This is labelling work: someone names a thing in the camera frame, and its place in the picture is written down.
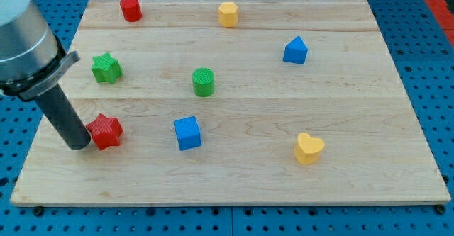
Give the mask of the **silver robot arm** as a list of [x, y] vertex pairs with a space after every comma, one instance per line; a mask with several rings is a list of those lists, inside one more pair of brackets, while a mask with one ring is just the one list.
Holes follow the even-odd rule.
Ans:
[[24, 101], [58, 84], [77, 61], [66, 53], [33, 0], [1, 0], [1, 90]]

